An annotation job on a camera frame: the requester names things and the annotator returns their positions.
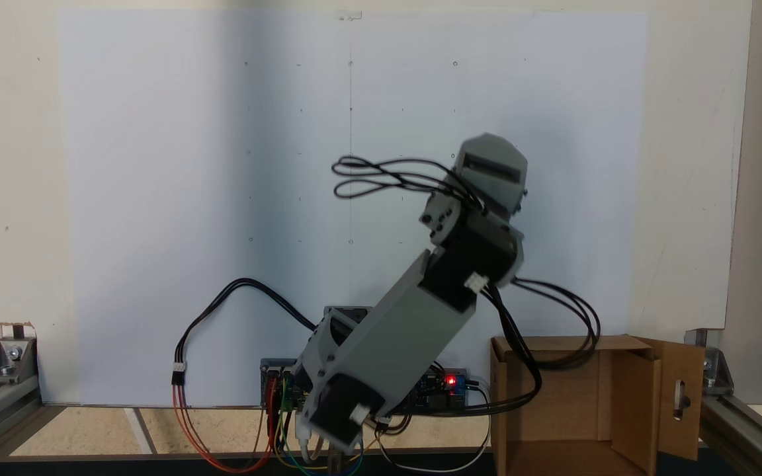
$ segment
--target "bolt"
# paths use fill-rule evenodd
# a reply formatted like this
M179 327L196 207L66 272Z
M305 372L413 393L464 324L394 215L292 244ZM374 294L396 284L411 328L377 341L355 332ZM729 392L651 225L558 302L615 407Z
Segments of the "bolt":
M8 349L8 356L12 360L19 360L19 358L22 356L22 347L11 346L10 349Z

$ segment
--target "electronics board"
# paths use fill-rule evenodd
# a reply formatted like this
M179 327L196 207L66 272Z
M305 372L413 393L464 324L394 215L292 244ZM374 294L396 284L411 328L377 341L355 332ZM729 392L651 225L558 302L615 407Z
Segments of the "electronics board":
M296 359L289 358L263 358L261 359L261 407L266 409L267 382L276 379L275 399L281 399L281 392L287 392L284 398L284 409L287 411L302 410L308 392L302 391L293 380L290 368L296 363ZM468 380L468 374L464 368L443 368L441 374L434 370L427 370L418 382L413 386L408 398L402 405L415 407L416 409L459 409L466 406L466 386L477 382Z

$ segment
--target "floor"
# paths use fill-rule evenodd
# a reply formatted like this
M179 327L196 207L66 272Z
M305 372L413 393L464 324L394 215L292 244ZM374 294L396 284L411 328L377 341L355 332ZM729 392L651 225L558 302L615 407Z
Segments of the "floor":
M755 406L762 414L762 406ZM192 452L169 410L145 409L143 418L161 453ZM197 410L193 420L213 452L250 452L256 439L259 411ZM415 418L385 446L478 446L487 430L484 418ZM136 454L140 449L122 409L66 409L13 455Z

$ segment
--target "white wire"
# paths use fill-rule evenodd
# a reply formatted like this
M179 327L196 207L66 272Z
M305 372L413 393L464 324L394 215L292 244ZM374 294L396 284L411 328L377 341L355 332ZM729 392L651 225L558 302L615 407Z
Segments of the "white wire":
M484 391L481 388L481 385L476 387L477 392L484 396L484 400L486 403L489 403L489 391ZM381 443L381 438L378 438L378 447L381 448L381 454L384 455L384 459L387 460L387 463L392 464L394 467L399 467L400 469L408 470L408 471L415 471L418 473L457 473L458 471L463 471L464 469L472 466L475 464L475 461L478 461L478 458L481 458L481 455L484 454L484 452L487 450L487 441L489 441L489 435L490 431L493 430L493 419L490 418L490 416L487 416L487 436L484 437L484 442L481 443L481 449L478 450L478 453L475 455L474 458L472 458L469 463L464 464L463 466L459 467L453 467L451 469L429 469L426 467L411 467L411 466L405 466L403 464L393 463L392 460L390 460L390 455L387 454L387 449L384 448L384 445Z

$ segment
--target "gray robotic arm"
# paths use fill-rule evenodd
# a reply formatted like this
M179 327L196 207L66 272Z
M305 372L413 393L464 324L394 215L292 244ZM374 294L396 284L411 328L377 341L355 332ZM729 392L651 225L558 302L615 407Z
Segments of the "gray robotic arm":
M343 452L364 419L399 405L469 317L487 284L502 287L523 261L521 233L510 225L525 190L527 160L505 139L484 134L460 147L444 179L463 182L481 207L434 193L420 221L425 250L375 307L327 307L293 367L309 392L299 424Z

